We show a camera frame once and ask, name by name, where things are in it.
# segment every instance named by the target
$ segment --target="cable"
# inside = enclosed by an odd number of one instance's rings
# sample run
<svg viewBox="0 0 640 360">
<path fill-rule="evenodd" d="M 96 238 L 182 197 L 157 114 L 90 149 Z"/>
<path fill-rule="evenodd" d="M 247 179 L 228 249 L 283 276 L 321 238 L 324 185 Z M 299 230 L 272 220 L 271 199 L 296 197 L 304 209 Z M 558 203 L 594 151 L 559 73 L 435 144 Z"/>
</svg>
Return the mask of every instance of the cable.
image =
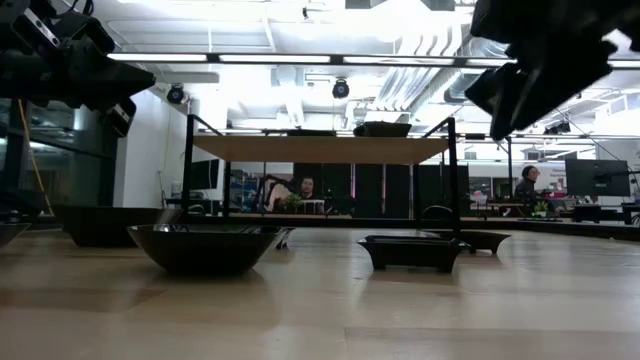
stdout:
<svg viewBox="0 0 640 360">
<path fill-rule="evenodd" d="M 22 126 L 24 127 L 24 137 L 27 140 L 27 144 L 29 146 L 29 150 L 31 150 L 31 162 L 33 163 L 33 170 L 35 170 L 36 178 L 38 179 L 38 184 L 40 184 L 40 191 L 44 194 L 44 200 L 47 202 L 47 207 L 49 208 L 49 214 L 51 216 L 55 216 L 53 213 L 53 208 L 51 207 L 51 203 L 49 202 L 49 196 L 47 196 L 47 192 L 44 190 L 44 185 L 42 184 L 42 178 L 40 177 L 40 171 L 38 171 L 38 164 L 36 164 L 36 154 L 31 149 L 31 140 L 29 136 L 29 127 L 27 126 L 26 116 L 24 115 L 24 107 L 22 106 L 22 99 L 18 100 L 18 105 L 20 107 L 20 120 L 22 120 Z"/>
</svg>

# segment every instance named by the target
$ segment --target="ceiling pipe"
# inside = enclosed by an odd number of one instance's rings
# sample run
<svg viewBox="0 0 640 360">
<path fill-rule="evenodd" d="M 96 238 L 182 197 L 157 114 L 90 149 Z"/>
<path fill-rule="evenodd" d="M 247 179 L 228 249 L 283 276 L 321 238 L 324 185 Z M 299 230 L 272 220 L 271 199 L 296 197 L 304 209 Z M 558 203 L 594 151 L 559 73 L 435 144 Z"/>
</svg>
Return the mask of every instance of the ceiling pipe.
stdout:
<svg viewBox="0 0 640 360">
<path fill-rule="evenodd" d="M 502 44 L 498 44 L 486 39 L 481 38 L 473 38 L 468 33 L 467 29 L 460 28 L 461 31 L 461 41 L 458 50 L 455 52 L 456 56 L 480 56 L 480 57 L 495 57 L 495 56 L 504 56 L 504 48 L 505 46 Z M 437 94 L 442 93 L 443 99 L 435 99 L 436 101 L 446 100 L 446 93 L 451 89 L 452 86 L 464 86 L 467 84 L 462 84 L 456 82 L 461 75 L 465 75 L 467 71 L 461 71 L 460 69 L 455 68 L 446 68 L 440 69 L 437 74 L 433 77 L 431 82 L 422 89 L 421 93 L 412 100 L 412 103 L 406 104 L 408 105 L 408 111 L 412 114 L 412 121 L 416 120 L 417 114 L 421 113 L 424 110 L 424 107 L 429 106 L 429 102 L 434 99 Z M 477 71 L 471 72 L 471 77 L 473 75 L 477 75 Z M 468 82 L 468 85 L 471 85 L 475 81 L 475 78 Z M 460 101 L 455 101 L 454 104 L 460 104 Z"/>
<path fill-rule="evenodd" d="M 424 39 L 422 34 L 405 35 L 402 38 L 400 49 L 395 55 L 416 55 L 423 42 Z M 382 88 L 380 89 L 380 92 L 373 103 L 373 106 L 376 109 L 382 110 L 384 108 L 383 104 L 389 99 L 394 86 L 396 86 L 398 83 L 407 81 L 408 77 L 406 74 L 406 70 L 408 70 L 408 68 L 406 67 L 394 67 L 389 69 L 384 84 L 382 85 Z"/>
<path fill-rule="evenodd" d="M 430 55 L 434 54 L 434 51 L 441 46 L 441 33 L 433 34 L 432 32 L 424 32 L 422 34 L 422 43 L 416 50 L 415 55 Z M 414 86 L 423 81 L 423 77 L 428 74 L 429 69 L 424 68 L 405 68 L 407 74 L 407 81 L 397 83 L 395 91 L 391 94 L 390 98 L 383 103 L 385 110 L 400 110 L 395 107 L 398 100 L 402 100 L 407 96 L 407 91 L 413 89 Z"/>
<path fill-rule="evenodd" d="M 454 25 L 441 28 L 437 34 L 436 44 L 429 49 L 428 55 L 453 55 L 460 46 L 461 37 L 460 26 Z M 414 99 L 418 97 L 423 89 L 433 80 L 438 71 L 436 68 L 418 69 L 417 76 L 415 76 L 414 80 L 405 88 L 405 92 L 396 98 L 394 107 L 399 110 L 406 110 Z"/>
</svg>

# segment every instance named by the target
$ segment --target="ceiling light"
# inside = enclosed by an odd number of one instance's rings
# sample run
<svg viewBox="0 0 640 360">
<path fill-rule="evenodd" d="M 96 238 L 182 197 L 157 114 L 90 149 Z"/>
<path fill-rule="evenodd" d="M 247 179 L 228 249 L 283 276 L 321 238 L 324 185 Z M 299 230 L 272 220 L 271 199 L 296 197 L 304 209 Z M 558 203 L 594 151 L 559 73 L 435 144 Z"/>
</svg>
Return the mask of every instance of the ceiling light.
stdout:
<svg viewBox="0 0 640 360">
<path fill-rule="evenodd" d="M 262 130 L 258 129 L 218 129 L 222 134 L 261 134 Z"/>
<path fill-rule="evenodd" d="M 609 65 L 615 70 L 640 70 L 640 60 L 609 59 Z"/>
<path fill-rule="evenodd" d="M 504 65 L 506 63 L 510 63 L 510 62 L 515 62 L 515 60 L 511 60 L 511 59 L 495 59 L 495 58 L 468 59 L 465 62 L 465 65 L 468 66 L 468 67 L 489 69 L 489 68 L 499 68 L 500 66 L 502 66 L 502 65 Z"/>
<path fill-rule="evenodd" d="M 114 53 L 109 54 L 109 58 L 126 62 L 149 62 L 149 63 L 194 63 L 207 62 L 206 54 L 145 54 L 145 53 Z"/>
<path fill-rule="evenodd" d="M 345 56 L 345 64 L 391 64 L 391 65 L 430 65 L 430 66 L 451 66 L 453 58 L 438 57 L 413 57 L 413 56 Z"/>
<path fill-rule="evenodd" d="M 330 56 L 324 55 L 220 55 L 220 61 L 223 63 L 280 63 L 280 64 L 328 64 L 331 61 Z"/>
</svg>

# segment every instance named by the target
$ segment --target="ductwork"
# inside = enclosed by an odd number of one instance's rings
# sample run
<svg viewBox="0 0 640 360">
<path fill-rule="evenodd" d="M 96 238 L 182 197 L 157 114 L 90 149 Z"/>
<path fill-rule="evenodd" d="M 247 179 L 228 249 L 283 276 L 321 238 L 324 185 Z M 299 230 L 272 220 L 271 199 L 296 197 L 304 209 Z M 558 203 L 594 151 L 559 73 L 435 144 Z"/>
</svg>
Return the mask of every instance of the ductwork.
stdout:
<svg viewBox="0 0 640 360">
<path fill-rule="evenodd" d="M 302 109 L 302 97 L 297 86 L 303 77 L 293 65 L 280 65 L 275 69 L 275 78 L 278 85 L 287 89 L 285 105 L 287 114 L 293 126 L 300 126 L 304 123 L 304 111 Z"/>
<path fill-rule="evenodd" d="M 461 57 L 504 57 L 505 45 L 482 38 L 474 38 L 468 34 L 468 28 L 463 30 L 467 34 L 462 40 L 462 46 L 456 51 L 455 56 Z M 462 104 L 467 99 L 464 91 L 473 84 L 482 70 L 460 70 L 446 68 L 438 71 L 433 80 L 424 88 L 409 112 L 415 116 L 424 106 L 429 105 L 430 100 L 442 101 L 451 104 Z M 434 99 L 442 93 L 443 99 Z"/>
<path fill-rule="evenodd" d="M 437 32 L 425 31 L 405 36 L 398 55 L 453 55 L 462 40 L 459 26 L 438 27 Z M 379 110 L 403 111 L 415 100 L 438 73 L 434 68 L 392 68 L 374 106 Z"/>
</svg>

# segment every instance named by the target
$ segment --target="camera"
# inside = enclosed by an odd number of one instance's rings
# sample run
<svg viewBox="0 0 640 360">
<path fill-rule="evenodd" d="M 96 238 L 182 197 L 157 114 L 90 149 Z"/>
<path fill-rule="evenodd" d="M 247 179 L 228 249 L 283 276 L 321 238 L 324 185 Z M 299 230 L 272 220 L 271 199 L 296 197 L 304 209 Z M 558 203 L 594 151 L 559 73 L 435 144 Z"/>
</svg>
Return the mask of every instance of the camera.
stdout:
<svg viewBox="0 0 640 360">
<path fill-rule="evenodd" d="M 347 84 L 347 80 L 336 80 L 335 85 L 333 85 L 332 94 L 335 99 L 344 99 L 349 96 L 349 85 Z"/>
<path fill-rule="evenodd" d="M 184 85 L 172 84 L 167 92 L 167 101 L 174 105 L 182 105 L 189 101 L 189 94 L 184 91 Z"/>
</svg>

